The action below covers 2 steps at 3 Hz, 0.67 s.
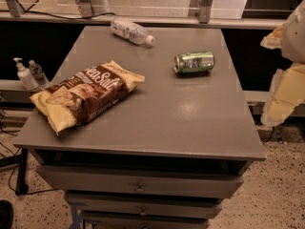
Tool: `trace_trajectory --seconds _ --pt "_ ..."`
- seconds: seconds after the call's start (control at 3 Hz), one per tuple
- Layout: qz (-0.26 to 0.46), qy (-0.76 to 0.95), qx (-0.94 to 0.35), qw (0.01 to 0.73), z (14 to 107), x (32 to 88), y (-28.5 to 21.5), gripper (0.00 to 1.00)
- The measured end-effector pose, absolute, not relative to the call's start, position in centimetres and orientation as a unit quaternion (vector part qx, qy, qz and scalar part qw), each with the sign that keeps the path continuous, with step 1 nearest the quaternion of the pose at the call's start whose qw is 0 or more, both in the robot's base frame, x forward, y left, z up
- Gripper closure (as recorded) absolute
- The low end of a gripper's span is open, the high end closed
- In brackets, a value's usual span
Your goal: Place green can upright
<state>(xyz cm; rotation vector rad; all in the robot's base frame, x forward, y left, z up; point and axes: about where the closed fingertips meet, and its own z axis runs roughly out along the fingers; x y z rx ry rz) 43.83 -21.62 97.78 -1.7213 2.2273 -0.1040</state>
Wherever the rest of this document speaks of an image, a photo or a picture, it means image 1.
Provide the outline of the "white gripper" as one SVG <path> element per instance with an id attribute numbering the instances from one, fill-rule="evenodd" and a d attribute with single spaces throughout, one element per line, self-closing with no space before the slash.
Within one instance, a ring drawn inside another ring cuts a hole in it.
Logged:
<path id="1" fill-rule="evenodd" d="M 277 69 L 263 107 L 260 121 L 268 127 L 282 124 L 305 100 L 305 0 L 281 24 L 265 36 L 260 45 L 280 49 L 282 56 L 294 63 L 288 70 Z"/>

